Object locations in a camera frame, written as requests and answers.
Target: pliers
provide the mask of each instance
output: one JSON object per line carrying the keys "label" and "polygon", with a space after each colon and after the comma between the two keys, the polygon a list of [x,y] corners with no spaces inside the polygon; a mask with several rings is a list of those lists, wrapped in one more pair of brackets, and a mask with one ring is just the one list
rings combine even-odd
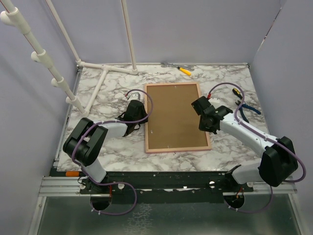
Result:
{"label": "pliers", "polygon": [[[237,102],[235,102],[237,105],[240,105],[241,101],[238,100]],[[261,112],[259,110],[257,110],[256,108],[253,108],[247,104],[242,104],[242,106],[240,107],[239,111],[240,111],[240,114],[241,114],[241,117],[243,118],[244,121],[246,121],[247,123],[249,123],[248,119],[246,118],[245,114],[244,114],[244,111],[243,111],[243,108],[246,108],[246,109],[250,109],[254,112],[256,112],[256,114],[261,114]]]}
{"label": "pliers", "polygon": [[[239,97],[240,99],[242,99],[243,97],[241,96],[240,92],[234,88],[233,89],[233,93]],[[238,100],[237,102],[235,102],[237,105],[240,105],[241,101]],[[246,103],[242,104],[242,106],[240,107],[239,111],[240,111],[240,114],[241,114],[241,117],[243,118],[244,121],[246,121],[247,123],[249,123],[248,119],[246,118],[245,114],[244,114],[244,111],[243,111],[243,108],[246,108],[246,109],[250,109],[252,111],[254,111],[256,114],[261,114],[261,112],[259,110],[257,110],[256,108],[253,108],[252,106],[249,106],[247,105]]]}

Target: metal frame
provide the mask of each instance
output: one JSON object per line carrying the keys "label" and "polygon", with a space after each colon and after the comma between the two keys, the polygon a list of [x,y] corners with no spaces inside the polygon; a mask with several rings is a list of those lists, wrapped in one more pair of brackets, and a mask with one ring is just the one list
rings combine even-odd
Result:
{"label": "metal frame", "polygon": [[[139,65],[160,65],[160,63],[138,63]],[[225,64],[201,64],[201,65],[225,65]],[[82,68],[78,69],[73,93],[76,94],[79,81],[82,74]],[[55,155],[55,160],[53,167],[58,166],[58,161],[60,157],[60,152],[62,150],[63,140],[66,134],[66,129],[71,114],[72,105],[68,106],[65,122],[62,128],[62,133],[60,136],[60,141]],[[31,226],[29,229],[28,235],[36,235],[40,226],[41,218],[43,216],[45,201],[47,197],[109,197],[109,194],[80,194],[80,184],[78,183],[78,177],[68,178],[68,177],[43,177],[42,184],[40,186],[39,197],[35,207],[34,215],[32,218]],[[269,194],[269,187],[265,183],[254,183],[253,184],[254,192],[245,192],[246,195],[254,194]],[[309,235],[309,229],[306,224],[306,221],[303,217],[302,211],[300,209],[300,204],[298,197],[296,195],[297,189],[294,184],[282,183],[279,187],[273,188],[274,194],[288,194],[291,202],[291,207],[293,209],[295,219],[299,226],[299,231],[302,235]],[[235,192],[223,193],[224,196],[234,195]]]}
{"label": "metal frame", "polygon": [[45,209],[46,197],[38,197],[28,235],[36,235]]}
{"label": "metal frame", "polygon": [[291,203],[291,207],[292,207],[295,219],[299,226],[300,233],[302,235],[310,235],[311,233],[308,227],[308,223],[306,219],[304,218],[303,213],[301,211],[301,206],[300,206],[298,195],[289,194],[289,199],[290,199],[290,203]]}

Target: black mounting plate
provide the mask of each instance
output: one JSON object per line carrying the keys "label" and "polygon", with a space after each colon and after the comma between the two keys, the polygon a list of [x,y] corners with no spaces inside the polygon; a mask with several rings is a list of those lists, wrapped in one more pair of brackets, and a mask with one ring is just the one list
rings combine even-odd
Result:
{"label": "black mounting plate", "polygon": [[[232,186],[225,178],[226,171],[201,172],[107,172],[102,183],[127,182],[137,192],[137,203],[223,203],[223,192],[238,192],[243,186],[245,192],[253,191],[247,185]],[[98,186],[84,179],[86,188],[81,194],[108,194],[108,186]],[[133,190],[125,186],[119,189],[112,186],[112,199],[115,204],[132,204]]]}

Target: screwdriver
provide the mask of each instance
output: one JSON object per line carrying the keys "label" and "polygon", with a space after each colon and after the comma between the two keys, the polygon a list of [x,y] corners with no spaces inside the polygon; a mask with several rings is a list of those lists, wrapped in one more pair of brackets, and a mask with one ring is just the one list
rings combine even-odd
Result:
{"label": "screwdriver", "polygon": [[166,62],[163,62],[162,64],[164,64],[165,66],[168,66],[168,67],[174,67],[174,68],[178,68],[180,71],[182,71],[184,74],[190,76],[191,75],[191,72],[186,70],[186,69],[183,69],[182,67],[179,67],[177,65],[174,65],[174,64],[169,64],[169,63],[166,63]]}
{"label": "screwdriver", "polygon": [[233,88],[233,93],[239,98],[242,99],[242,95],[240,94],[239,90],[237,90],[236,88]]}

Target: white pipe stand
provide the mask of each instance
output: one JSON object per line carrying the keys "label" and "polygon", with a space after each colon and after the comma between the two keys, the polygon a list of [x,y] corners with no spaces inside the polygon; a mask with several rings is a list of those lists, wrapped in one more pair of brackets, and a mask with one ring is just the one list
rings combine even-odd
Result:
{"label": "white pipe stand", "polygon": [[137,70],[137,66],[136,66],[136,60],[135,60],[135,56],[134,56],[134,46],[133,46],[133,39],[132,39],[132,33],[131,33],[131,27],[130,27],[130,21],[129,21],[129,16],[128,16],[128,10],[127,10],[127,5],[126,5],[126,0],[121,0],[122,3],[122,9],[123,9],[123,14],[124,14],[124,20],[125,20],[125,26],[126,26],[126,31],[127,31],[127,37],[128,37],[128,42],[129,42],[129,47],[130,47],[130,52],[131,52],[131,59],[132,59],[132,69],[125,69],[125,68],[120,68],[120,67],[116,67],[116,66],[108,66],[108,65],[101,65],[101,64],[92,64],[92,63],[87,63],[82,61],[78,54],[77,51],[71,41],[71,39],[69,38],[69,35],[52,3],[51,0],[45,0],[55,21],[57,22],[61,32],[63,33],[71,51],[73,52],[73,55],[75,57],[76,63],[78,66],[80,67],[87,67],[87,68],[94,68],[94,69],[101,69],[103,70],[100,79],[96,85],[96,87],[94,88],[94,91],[90,97],[90,100],[85,108],[85,115],[88,115],[90,112],[90,109],[94,103],[94,100],[99,92],[99,89],[106,77],[106,75],[108,74],[109,71],[116,71],[116,72],[125,72],[125,73],[129,73],[129,74],[133,74],[136,75],[138,74],[138,70]]}
{"label": "white pipe stand", "polygon": [[39,44],[33,33],[31,32],[31,28],[21,12],[16,8],[11,0],[0,0],[2,5],[5,8],[5,11],[1,12],[0,20],[9,26],[16,27],[21,34],[28,40],[30,45],[34,48],[34,52],[31,54],[31,59],[33,61],[39,62],[44,65],[50,73],[53,75],[53,79],[51,83],[62,89],[67,94],[67,103],[72,104],[82,113],[82,115],[87,116],[87,112],[83,108],[82,104],[78,100],[78,98],[73,94],[70,90],[68,83],[65,79],[60,75],[59,71],[55,68],[54,63],[48,53],[42,48]]}

